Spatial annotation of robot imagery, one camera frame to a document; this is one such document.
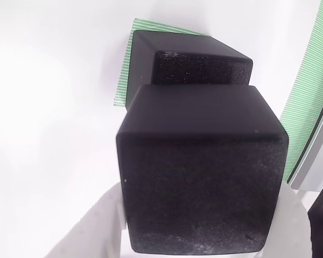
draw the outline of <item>white backdrop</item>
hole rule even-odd
[[[43,257],[119,181],[113,107],[134,18],[254,61],[279,117],[320,0],[0,0],[0,257]]]

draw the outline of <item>green striped card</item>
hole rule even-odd
[[[133,40],[133,33],[136,30],[145,30],[145,31],[163,31],[163,32],[175,32],[175,33],[186,33],[186,34],[195,34],[195,35],[204,35],[195,31],[186,30],[184,28],[177,28],[161,23],[154,23],[148,20],[135,19],[131,32],[129,35],[127,49],[125,51],[124,60],[122,64],[120,79],[118,80],[114,106],[125,106],[125,97],[127,95],[127,83],[128,83],[128,72],[129,72],[129,61],[130,61],[130,52],[131,44]]]
[[[296,81],[280,121],[289,138],[283,180],[287,181],[314,130],[323,108],[323,0]]]

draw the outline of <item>cube top face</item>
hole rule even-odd
[[[220,41],[201,35],[172,32],[135,31],[134,37],[141,37],[155,52],[195,53],[202,56],[221,56],[233,61],[252,63],[252,60]]]
[[[287,138],[257,89],[238,85],[143,85],[120,133]]]
[[[257,252],[288,137],[255,87],[143,85],[117,135],[134,251]]]
[[[252,60],[208,36],[135,31],[126,108],[143,84],[248,85]]]

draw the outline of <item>black box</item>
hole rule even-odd
[[[133,250],[260,251],[287,147],[284,128],[255,87],[141,86],[117,135]]]
[[[208,36],[135,31],[126,108],[144,84],[248,85],[252,60]]]

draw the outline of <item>white support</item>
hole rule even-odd
[[[85,214],[46,258],[119,258],[126,220],[117,183]]]

